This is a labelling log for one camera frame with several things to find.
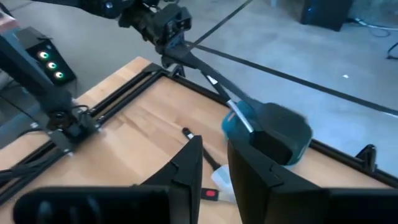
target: red label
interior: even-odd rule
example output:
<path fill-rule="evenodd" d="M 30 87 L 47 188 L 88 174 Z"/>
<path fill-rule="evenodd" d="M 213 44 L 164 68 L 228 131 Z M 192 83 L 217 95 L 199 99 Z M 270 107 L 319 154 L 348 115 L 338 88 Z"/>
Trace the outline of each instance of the red label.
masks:
<path fill-rule="evenodd" d="M 214 197 L 214 196 L 216 196 L 216 192 L 214 190 L 208 190 L 206 192 L 206 196 Z"/>

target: wooden table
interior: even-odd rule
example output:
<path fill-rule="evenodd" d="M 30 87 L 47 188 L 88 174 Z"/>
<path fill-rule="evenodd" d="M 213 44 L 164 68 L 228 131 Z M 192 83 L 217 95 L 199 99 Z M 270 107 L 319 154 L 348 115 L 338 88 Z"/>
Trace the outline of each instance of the wooden table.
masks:
<path fill-rule="evenodd" d="M 136 58 L 79 97 L 94 106 L 150 64 Z M 85 141 L 38 176 L 13 200 L 0 208 L 0 223 L 12 223 L 11 210 L 22 192 L 49 185 L 118 185 L 140 183 L 166 164 L 187 143 L 183 127 L 201 134 L 205 147 L 222 164 L 227 163 L 221 121 L 224 106 L 167 78 L 161 78 L 109 120 L 103 131 Z M 28 134 L 0 150 L 0 169 L 7 169 L 41 146 L 43 134 Z M 292 168 L 296 174 L 329 187 L 387 187 L 319 152 L 308 149 Z M 204 161 L 203 187 L 215 188 L 211 167 Z M 200 223 L 240 223 L 235 205 L 202 201 Z"/>

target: white label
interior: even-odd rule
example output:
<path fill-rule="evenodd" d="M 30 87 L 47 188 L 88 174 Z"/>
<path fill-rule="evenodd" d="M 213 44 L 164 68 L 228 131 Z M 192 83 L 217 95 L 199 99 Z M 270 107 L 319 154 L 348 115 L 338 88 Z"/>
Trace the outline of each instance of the white label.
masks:
<path fill-rule="evenodd" d="M 213 84 L 213 85 L 215 85 L 215 84 L 218 83 L 217 80 L 215 80 L 214 78 L 212 78 L 212 77 L 210 77 L 210 76 L 207 76 L 207 78 L 210 80 L 211 84 Z"/>

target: gray floor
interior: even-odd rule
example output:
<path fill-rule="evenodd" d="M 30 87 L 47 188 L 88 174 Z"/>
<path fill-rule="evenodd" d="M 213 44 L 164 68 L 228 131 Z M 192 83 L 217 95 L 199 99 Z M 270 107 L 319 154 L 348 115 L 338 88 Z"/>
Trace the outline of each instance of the gray floor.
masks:
<path fill-rule="evenodd" d="M 134 30 L 118 28 L 115 21 L 70 7 L 1 1 L 10 9 L 17 8 L 13 13 L 21 26 L 33 26 L 53 38 L 78 75 L 78 94 L 137 56 L 160 62 L 153 46 L 144 44 Z M 242 3 L 244 0 L 181 0 L 194 18 L 187 39 L 194 42 Z M 299 0 L 280 0 L 277 8 L 271 8 L 268 1 L 253 0 L 201 44 L 398 109 L 394 97 L 398 94 L 398 62 L 385 59 L 398 34 L 377 38 L 367 28 L 349 24 L 341 32 L 303 26 L 297 22 L 299 13 Z M 252 97 L 304 114 L 316 139 L 351 155 L 375 144 L 379 167 L 398 175 L 398 118 L 201 50 L 193 52 Z M 210 87 L 197 71 L 187 70 L 187 75 Z"/>

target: green led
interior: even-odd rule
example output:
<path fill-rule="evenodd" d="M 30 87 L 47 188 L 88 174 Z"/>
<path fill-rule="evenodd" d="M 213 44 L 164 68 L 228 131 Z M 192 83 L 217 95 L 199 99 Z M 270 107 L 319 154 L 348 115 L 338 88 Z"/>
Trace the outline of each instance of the green led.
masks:
<path fill-rule="evenodd" d="M 54 63 L 54 62 L 49 62 L 49 63 L 47 64 L 47 67 L 48 67 L 49 69 L 56 69 L 57 64 Z"/>
<path fill-rule="evenodd" d="M 39 52 L 39 57 L 41 59 L 48 59 L 50 57 L 50 55 L 47 52 Z"/>
<path fill-rule="evenodd" d="M 62 72 L 55 72 L 54 76 L 55 76 L 55 78 L 59 78 L 59 79 L 64 78 L 64 74 Z"/>

